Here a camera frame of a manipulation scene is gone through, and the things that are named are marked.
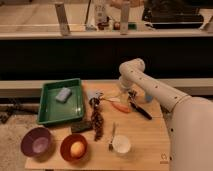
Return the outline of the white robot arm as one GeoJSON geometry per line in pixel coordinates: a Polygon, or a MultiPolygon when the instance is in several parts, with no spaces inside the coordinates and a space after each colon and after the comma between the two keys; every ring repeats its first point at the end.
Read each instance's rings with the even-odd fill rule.
{"type": "Polygon", "coordinates": [[[136,84],[172,114],[170,171],[213,171],[213,102],[190,96],[144,70],[140,58],[122,63],[120,87],[128,91],[136,84]]]}

